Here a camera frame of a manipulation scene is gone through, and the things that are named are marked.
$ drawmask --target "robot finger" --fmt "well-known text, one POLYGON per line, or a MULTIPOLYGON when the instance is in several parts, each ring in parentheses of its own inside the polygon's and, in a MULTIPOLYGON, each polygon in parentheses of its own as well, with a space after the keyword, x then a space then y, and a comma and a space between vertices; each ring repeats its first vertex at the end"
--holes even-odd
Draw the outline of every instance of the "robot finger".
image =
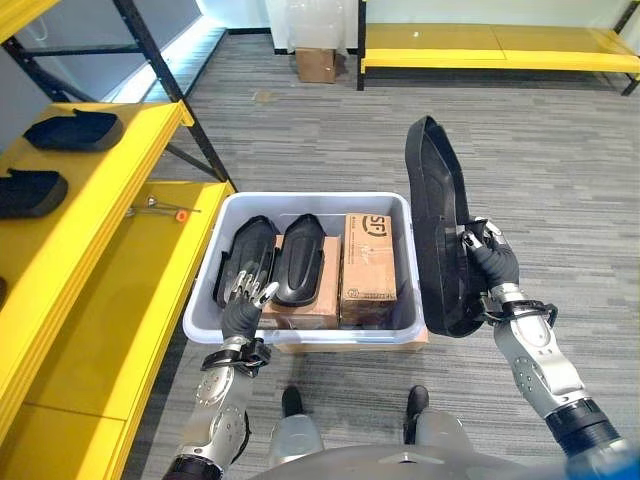
POLYGON ((252 299, 253 306, 262 310, 264 306, 269 303, 269 300, 271 300, 271 298, 276 294, 278 288, 280 288, 280 284, 278 282, 271 282, 269 285, 264 287, 258 296, 252 299))

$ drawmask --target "cardboard box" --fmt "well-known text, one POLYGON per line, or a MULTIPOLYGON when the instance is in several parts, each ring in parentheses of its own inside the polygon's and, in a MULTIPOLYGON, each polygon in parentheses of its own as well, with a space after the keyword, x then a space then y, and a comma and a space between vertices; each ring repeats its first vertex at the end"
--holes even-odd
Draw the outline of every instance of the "cardboard box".
POLYGON ((336 52, 323 48, 296 48, 301 82, 336 83, 336 52))
MULTIPOLYGON (((276 246, 278 248, 282 246, 282 235, 276 237, 276 246)), ((259 328, 299 330, 338 328, 340 250, 340 237, 325 237, 320 290, 315 301, 304 307, 285 307, 269 302, 262 310, 259 328)))
POLYGON ((345 217, 340 324, 380 325, 396 303, 391 217, 345 217))

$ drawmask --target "small tool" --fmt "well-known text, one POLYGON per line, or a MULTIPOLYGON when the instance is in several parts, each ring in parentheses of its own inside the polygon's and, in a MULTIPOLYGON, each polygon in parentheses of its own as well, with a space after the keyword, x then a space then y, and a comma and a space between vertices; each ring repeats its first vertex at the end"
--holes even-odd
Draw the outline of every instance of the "small tool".
POLYGON ((184 223, 189 219, 189 212, 200 213, 201 210, 189 207, 181 207, 180 205, 174 205, 171 203, 159 202, 158 199, 152 195, 147 197, 147 205, 144 207, 132 205, 127 210, 125 217, 132 217, 136 213, 152 214, 152 215, 171 215, 178 222, 184 223))

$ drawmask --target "gray plastic bin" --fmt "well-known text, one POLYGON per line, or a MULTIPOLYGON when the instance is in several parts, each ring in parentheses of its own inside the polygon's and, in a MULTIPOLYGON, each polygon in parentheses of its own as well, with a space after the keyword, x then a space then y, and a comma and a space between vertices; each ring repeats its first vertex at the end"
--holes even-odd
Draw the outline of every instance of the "gray plastic bin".
POLYGON ((191 340, 220 344, 222 309, 213 301, 223 251, 249 218, 266 215, 284 232, 298 215, 313 213, 327 235, 344 235, 347 213, 391 216, 398 302, 388 330, 258 330, 267 344, 402 344, 415 340, 424 329, 418 268, 413 245, 409 204, 395 193, 238 193, 222 205, 182 325, 191 340))

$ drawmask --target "yellow shelf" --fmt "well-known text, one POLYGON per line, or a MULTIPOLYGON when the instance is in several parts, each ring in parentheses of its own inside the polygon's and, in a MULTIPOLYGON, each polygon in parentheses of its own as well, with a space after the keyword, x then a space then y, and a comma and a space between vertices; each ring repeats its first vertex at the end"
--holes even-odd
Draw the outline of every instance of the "yellow shelf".
POLYGON ((0 172, 56 170, 69 182, 62 205, 46 217, 0 221, 0 274, 9 295, 0 310, 0 442, 60 326, 124 213, 180 124, 181 103, 53 104, 42 118, 73 108, 116 113, 126 132, 106 152, 38 150, 19 138, 0 157, 0 172))
POLYGON ((368 67, 585 70, 640 74, 612 30, 471 24, 367 24, 368 67))
POLYGON ((72 412, 73 417, 69 425, 51 414, 43 414, 36 425, 17 421, 0 450, 0 478, 40 478, 19 469, 33 458, 49 462, 39 468, 50 479, 119 478, 218 210, 231 193, 228 183, 150 182, 142 187, 135 203, 152 194, 200 212, 191 213, 185 223, 144 214, 122 221, 60 329, 20 414, 37 407, 72 412), (84 425, 77 436, 62 434, 73 431, 74 422, 84 417, 119 422, 121 432, 100 436, 102 424, 96 421, 84 425), (29 440, 47 427, 39 441, 29 440), (102 452, 100 458, 93 455, 96 449, 102 452), (60 472, 55 463, 59 458, 68 463, 60 472), (79 473, 67 475, 69 471, 79 473))
POLYGON ((97 472, 110 461, 103 448, 118 443, 123 425, 122 420, 24 405, 9 431, 11 441, 0 450, 0 476, 98 480, 97 472))
POLYGON ((60 0, 0 0, 0 43, 60 0))

